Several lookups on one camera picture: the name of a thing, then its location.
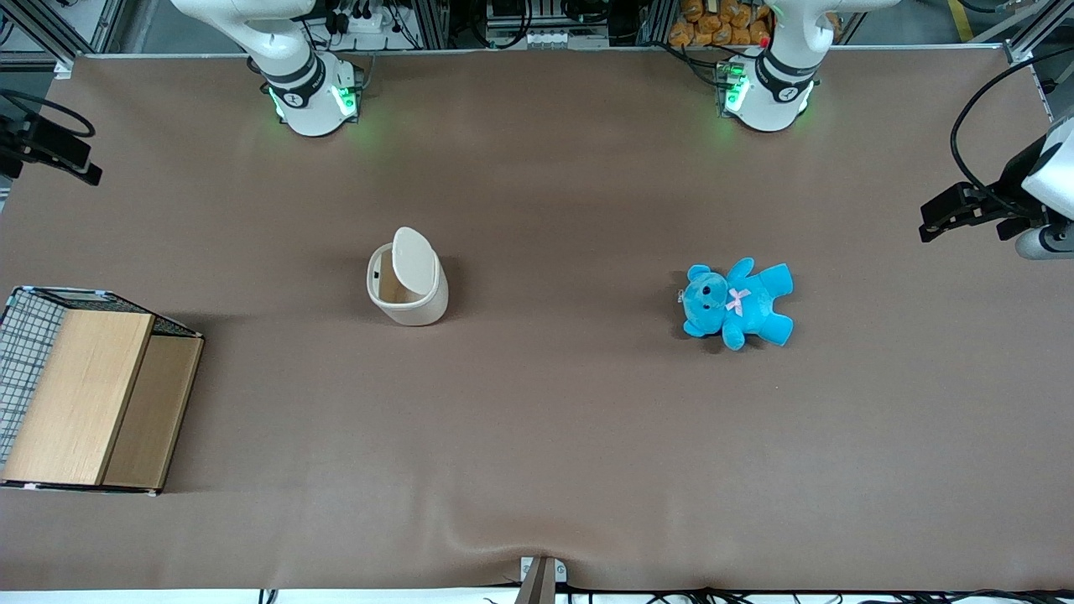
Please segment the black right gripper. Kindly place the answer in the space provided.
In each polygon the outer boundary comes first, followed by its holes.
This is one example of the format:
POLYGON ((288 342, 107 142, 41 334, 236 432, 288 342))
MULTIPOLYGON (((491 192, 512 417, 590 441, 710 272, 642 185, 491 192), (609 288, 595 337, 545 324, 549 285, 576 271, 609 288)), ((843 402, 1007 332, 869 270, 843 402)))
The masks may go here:
POLYGON ((42 160, 89 186, 99 186, 103 171, 91 162, 91 145, 66 127, 57 123, 37 123, 38 118, 37 113, 21 120, 1 115, 1 175, 4 179, 18 179, 23 166, 42 160), (31 125, 32 148, 28 142, 31 125))

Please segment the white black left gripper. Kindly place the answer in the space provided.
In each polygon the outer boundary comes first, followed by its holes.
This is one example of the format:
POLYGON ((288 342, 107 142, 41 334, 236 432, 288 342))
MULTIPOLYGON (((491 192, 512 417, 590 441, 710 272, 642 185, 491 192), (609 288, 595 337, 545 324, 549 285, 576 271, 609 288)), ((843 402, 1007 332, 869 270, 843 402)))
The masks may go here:
MULTIPOLYGON (((997 226, 998 238, 1021 242, 1070 242, 1073 202, 1073 123, 1062 117, 1004 167, 997 192, 1027 217, 1004 219, 997 226)), ((918 226, 921 243, 962 227, 979 226, 1001 218, 1001 204, 969 183, 950 185, 921 208, 918 226)))

